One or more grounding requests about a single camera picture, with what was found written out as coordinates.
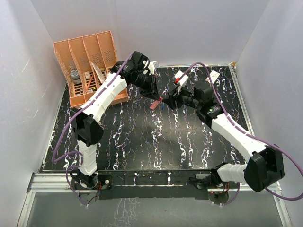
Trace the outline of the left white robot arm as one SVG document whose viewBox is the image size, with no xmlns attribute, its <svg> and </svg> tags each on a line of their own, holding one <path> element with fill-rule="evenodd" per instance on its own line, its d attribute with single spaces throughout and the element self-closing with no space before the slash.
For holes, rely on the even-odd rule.
<svg viewBox="0 0 303 227">
<path fill-rule="evenodd" d="M 96 151 L 103 136 L 99 122 L 105 110 L 117 95 L 133 84 L 142 96 L 159 100 L 155 69 L 156 61 L 150 61 L 140 52 L 133 52 L 125 61 L 118 61 L 97 92 L 79 109 L 73 108 L 72 128 L 80 152 L 80 166 L 72 178 L 84 188 L 92 189 L 98 183 Z"/>
</svg>

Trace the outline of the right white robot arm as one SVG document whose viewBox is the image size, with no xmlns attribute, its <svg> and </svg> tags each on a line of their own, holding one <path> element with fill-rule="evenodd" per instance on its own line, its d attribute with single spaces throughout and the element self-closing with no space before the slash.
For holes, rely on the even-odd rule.
<svg viewBox="0 0 303 227">
<path fill-rule="evenodd" d="M 195 82 L 193 92 L 189 92 L 180 79 L 174 83 L 176 87 L 168 93 L 164 103 L 171 109 L 183 105 L 195 108 L 201 122 L 222 135 L 246 160 L 245 164 L 223 163 L 213 168 L 211 182 L 215 187 L 235 182 L 248 184 L 252 190 L 260 192 L 285 176 L 282 153 L 251 138 L 249 132 L 226 115 L 209 82 Z"/>
</svg>

